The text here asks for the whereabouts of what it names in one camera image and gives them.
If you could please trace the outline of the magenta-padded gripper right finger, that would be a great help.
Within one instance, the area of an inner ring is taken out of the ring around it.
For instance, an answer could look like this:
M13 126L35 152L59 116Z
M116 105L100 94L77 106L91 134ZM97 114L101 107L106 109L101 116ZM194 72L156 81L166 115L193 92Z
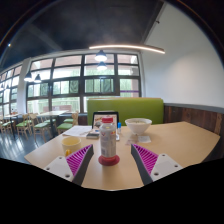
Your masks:
M167 154L157 155L137 144L131 145L131 154L137 164L144 185L182 169L182 166Z

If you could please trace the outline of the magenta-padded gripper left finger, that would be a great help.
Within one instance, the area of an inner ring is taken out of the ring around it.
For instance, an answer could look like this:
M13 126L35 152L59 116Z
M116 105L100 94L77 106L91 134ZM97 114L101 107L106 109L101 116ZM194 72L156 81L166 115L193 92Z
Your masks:
M81 186L93 154L93 145L90 144L67 157L58 156L45 170Z

